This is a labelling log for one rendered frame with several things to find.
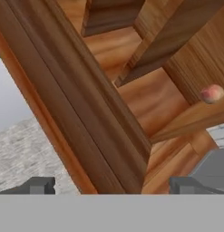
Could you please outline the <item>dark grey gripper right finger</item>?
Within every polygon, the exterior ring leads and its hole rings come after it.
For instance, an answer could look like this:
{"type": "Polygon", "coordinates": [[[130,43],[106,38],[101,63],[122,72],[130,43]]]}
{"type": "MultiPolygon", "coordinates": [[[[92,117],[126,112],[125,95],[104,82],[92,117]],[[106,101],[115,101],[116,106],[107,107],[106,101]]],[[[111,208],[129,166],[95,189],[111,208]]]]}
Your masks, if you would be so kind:
{"type": "Polygon", "coordinates": [[[202,185],[192,177],[171,177],[169,179],[171,194],[219,194],[224,195],[223,190],[202,185]]]}

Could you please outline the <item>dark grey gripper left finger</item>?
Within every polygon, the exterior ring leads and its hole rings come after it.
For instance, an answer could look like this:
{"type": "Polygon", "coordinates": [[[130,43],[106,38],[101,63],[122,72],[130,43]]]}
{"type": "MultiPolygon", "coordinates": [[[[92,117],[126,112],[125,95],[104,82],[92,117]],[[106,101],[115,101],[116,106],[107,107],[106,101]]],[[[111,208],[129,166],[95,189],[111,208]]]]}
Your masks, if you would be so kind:
{"type": "Polygon", "coordinates": [[[0,191],[0,195],[54,195],[55,177],[31,177],[20,186],[0,191]]]}

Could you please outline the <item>orange-brown wooden cabinet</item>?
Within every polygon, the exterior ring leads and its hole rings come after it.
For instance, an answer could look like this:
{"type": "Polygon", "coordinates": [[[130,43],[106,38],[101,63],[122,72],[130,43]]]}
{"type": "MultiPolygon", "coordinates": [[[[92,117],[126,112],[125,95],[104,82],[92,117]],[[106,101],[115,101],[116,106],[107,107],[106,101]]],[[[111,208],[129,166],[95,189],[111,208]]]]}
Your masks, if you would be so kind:
{"type": "MultiPolygon", "coordinates": [[[[56,2],[78,33],[85,0],[56,2]]],[[[200,131],[196,123],[187,125],[175,138],[156,138],[157,132],[190,111],[189,104],[162,69],[122,87],[115,86],[115,77],[141,41],[132,27],[80,36],[150,141],[151,153],[140,193],[165,192],[167,177],[189,172],[207,150],[214,148],[214,141],[206,132],[200,131]]]]}

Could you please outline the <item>brown wooden cabinet door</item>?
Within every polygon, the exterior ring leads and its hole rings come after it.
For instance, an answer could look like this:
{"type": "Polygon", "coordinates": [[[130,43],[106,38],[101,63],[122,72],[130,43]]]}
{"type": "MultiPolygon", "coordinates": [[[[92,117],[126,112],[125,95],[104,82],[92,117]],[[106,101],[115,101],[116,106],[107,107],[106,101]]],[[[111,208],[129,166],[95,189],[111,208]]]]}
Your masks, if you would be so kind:
{"type": "Polygon", "coordinates": [[[121,87],[164,65],[222,7],[224,0],[181,0],[154,39],[148,32],[114,84],[121,87]]]}
{"type": "Polygon", "coordinates": [[[56,0],[0,0],[0,56],[82,193],[141,192],[150,141],[56,0]]]}
{"type": "Polygon", "coordinates": [[[86,0],[81,35],[107,33],[132,26],[145,0],[86,0]]]}

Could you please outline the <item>grey appliance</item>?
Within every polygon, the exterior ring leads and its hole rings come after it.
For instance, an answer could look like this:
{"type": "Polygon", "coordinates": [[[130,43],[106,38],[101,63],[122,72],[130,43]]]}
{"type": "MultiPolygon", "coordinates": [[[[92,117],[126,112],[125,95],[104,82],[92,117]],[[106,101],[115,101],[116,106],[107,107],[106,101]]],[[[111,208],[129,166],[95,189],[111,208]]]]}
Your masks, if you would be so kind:
{"type": "Polygon", "coordinates": [[[189,176],[206,187],[224,191],[224,149],[207,153],[189,176]]]}

